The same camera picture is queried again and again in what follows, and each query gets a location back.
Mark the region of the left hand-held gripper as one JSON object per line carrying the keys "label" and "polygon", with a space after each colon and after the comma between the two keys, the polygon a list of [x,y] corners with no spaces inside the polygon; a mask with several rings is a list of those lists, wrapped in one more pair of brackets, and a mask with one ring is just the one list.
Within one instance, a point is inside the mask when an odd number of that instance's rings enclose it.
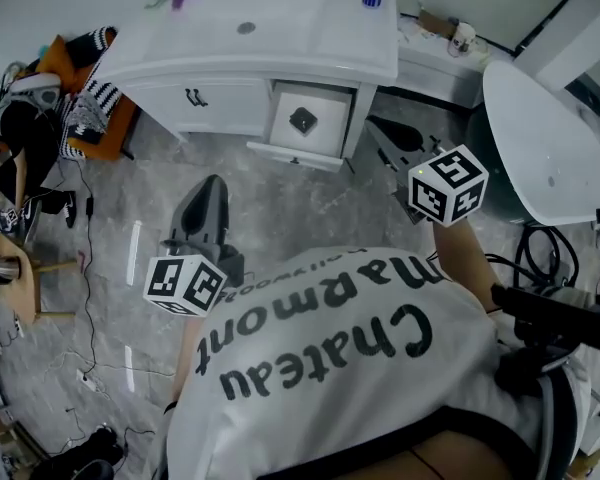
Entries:
{"label": "left hand-held gripper", "polygon": [[224,242],[228,226],[227,185],[219,175],[208,176],[172,218],[176,233],[198,234],[161,242],[166,253],[149,261],[143,298],[173,315],[207,316],[224,288],[244,281],[244,255]]}

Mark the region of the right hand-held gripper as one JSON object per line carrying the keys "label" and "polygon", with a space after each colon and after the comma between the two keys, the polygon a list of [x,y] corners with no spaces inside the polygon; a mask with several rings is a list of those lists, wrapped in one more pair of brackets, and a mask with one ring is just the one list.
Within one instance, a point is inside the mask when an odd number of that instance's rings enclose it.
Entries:
{"label": "right hand-held gripper", "polygon": [[365,128],[394,171],[395,197],[413,223],[449,227],[481,207],[489,174],[466,146],[444,149],[412,126],[373,115]]}

